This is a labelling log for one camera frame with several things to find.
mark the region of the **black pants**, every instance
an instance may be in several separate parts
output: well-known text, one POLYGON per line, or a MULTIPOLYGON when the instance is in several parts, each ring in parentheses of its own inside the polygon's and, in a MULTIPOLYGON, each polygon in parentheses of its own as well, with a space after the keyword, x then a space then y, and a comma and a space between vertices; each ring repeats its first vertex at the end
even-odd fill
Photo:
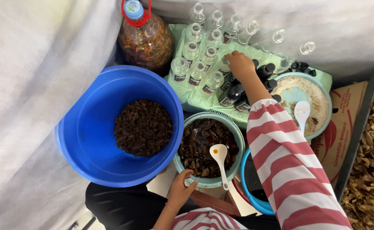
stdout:
MULTIPOLYGON (((128 188, 111 188, 90 183, 86 189, 86 206, 106 230, 152 229, 167 199, 147 191, 145 184, 128 188)), ((189 200, 180 209, 183 214, 198 207, 189 200)), ((275 216, 235 217, 235 220, 253 230, 280 230, 275 216)))

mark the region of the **white spoon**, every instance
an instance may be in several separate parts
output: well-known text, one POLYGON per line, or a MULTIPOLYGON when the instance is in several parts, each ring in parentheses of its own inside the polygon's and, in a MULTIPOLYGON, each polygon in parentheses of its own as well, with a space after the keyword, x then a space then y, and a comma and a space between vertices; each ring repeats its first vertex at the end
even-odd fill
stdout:
POLYGON ((228 191, 229 186, 228 186, 228 181, 226 180, 226 175, 225 175, 225 170, 224 170, 224 160, 226 157, 226 146, 223 144, 215 144, 211 146, 210 154, 214 158, 214 160, 216 160, 216 162, 218 163, 218 166, 220 167, 222 184, 223 184, 224 190, 228 191))
POLYGON ((310 105, 308 102, 301 101, 295 106, 295 118, 299 123, 299 128, 301 128, 302 135, 305 136, 305 125, 306 120, 310 114, 310 105))

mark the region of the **red and white striped sleeve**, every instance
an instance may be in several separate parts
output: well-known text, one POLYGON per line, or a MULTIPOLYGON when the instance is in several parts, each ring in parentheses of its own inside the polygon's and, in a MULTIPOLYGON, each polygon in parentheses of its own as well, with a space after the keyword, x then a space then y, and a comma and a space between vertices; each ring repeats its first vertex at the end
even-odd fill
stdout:
POLYGON ((276 100, 262 99, 252 105, 246 136, 282 230, 353 229, 322 165, 276 100))

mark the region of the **blue bucket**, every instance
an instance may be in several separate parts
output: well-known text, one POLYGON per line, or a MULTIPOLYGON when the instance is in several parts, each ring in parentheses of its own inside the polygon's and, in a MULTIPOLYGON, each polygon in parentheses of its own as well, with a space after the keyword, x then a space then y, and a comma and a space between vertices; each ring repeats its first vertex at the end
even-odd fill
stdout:
POLYGON ((266 201, 261 201, 260 199, 256 198, 255 196, 253 196, 249 191, 248 191, 248 188, 246 187, 246 183, 245 183, 245 174, 244 174, 244 171, 245 171, 245 161, 246 159, 248 158, 248 156, 251 154, 251 151, 249 149, 246 150, 244 156, 243 156, 243 160, 242 160, 242 163, 241 163, 241 170, 240 170, 240 173, 241 173, 241 184, 242 184, 242 187, 244 189, 244 193, 246 195, 246 197, 248 198, 249 202, 251 203, 251 205, 257 210, 259 211, 260 213, 262 214, 265 214, 265 215, 275 215, 274 211, 272 210, 272 207, 271 207, 271 204, 269 202, 266 202, 266 201))
POLYGON ((68 163, 84 178, 108 187, 130 187, 152 179, 177 152, 183 134, 181 103, 163 78, 136 66, 103 69, 55 128, 68 163), (116 146, 114 120, 126 105, 149 99, 169 113, 173 134, 152 157, 134 157, 116 146))

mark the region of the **white rice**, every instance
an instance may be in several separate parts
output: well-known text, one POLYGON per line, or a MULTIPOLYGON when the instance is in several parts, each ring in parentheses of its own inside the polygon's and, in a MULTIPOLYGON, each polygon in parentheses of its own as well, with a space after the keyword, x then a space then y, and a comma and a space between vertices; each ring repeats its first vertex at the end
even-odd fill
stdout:
POLYGON ((294 118, 294 104, 286 102, 284 98, 285 91, 291 91, 298 88, 304 92, 307 100, 310 102, 310 115, 305 128, 305 137, 317 132, 326 123, 329 116, 329 101, 323 91, 311 81, 299 76, 287 76, 278 80, 278 86, 274 88, 271 95, 278 94, 282 97, 281 105, 291 108, 290 115, 294 118))

